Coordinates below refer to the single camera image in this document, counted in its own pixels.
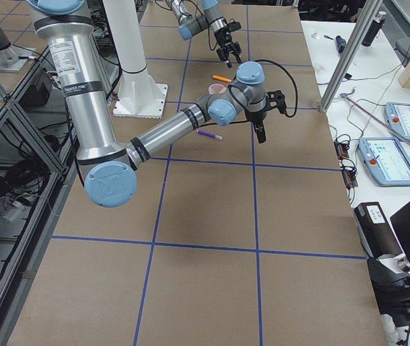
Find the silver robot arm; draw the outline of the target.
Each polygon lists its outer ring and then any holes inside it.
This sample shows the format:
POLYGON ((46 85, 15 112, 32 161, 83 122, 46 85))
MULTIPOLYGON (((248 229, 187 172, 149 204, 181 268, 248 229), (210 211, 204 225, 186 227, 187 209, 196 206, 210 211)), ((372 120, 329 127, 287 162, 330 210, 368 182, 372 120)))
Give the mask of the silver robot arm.
MULTIPOLYGON (((96 204, 113 208, 135 194, 140 164, 207 121, 225 126, 243 112, 259 141, 265 140, 263 121, 269 98, 264 71, 255 61, 239 64, 235 79, 222 94, 205 94, 171 118, 161 120, 127 143, 112 127, 108 85, 98 60, 94 25, 85 1, 30 1, 36 35, 50 49, 63 96, 79 140, 76 160, 81 182, 96 204)), ((135 4, 105 1, 104 10, 120 63, 116 113, 161 117, 167 85, 148 73, 135 4)))
POLYGON ((198 12, 198 15, 192 15, 187 11, 184 5, 185 1, 166 1, 167 8, 172 11, 179 23, 179 33, 184 40, 190 40, 197 34, 208 31, 213 32, 216 44, 211 50, 215 50, 220 61, 224 62, 227 67, 232 67, 230 55, 232 55, 237 63, 241 63, 241 46, 232 38, 232 32, 241 29, 241 23, 225 18, 220 9, 218 1, 201 1, 201 8, 193 4, 198 12))

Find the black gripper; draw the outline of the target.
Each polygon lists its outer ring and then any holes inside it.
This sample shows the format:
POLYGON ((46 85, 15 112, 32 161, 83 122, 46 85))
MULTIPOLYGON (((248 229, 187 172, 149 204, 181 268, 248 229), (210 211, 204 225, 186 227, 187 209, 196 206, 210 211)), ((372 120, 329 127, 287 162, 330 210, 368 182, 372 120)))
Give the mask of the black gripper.
POLYGON ((216 53, 220 61, 228 61, 228 51, 236 58, 237 63, 241 63, 241 47, 238 42, 234 42, 232 38, 232 29, 229 27, 223 27, 214 32, 214 36, 219 48, 216 49, 216 53))
POLYGON ((266 110, 246 111, 246 119, 254 125, 254 133, 257 136, 258 143, 264 143, 267 140, 263 123, 266 116, 266 110))

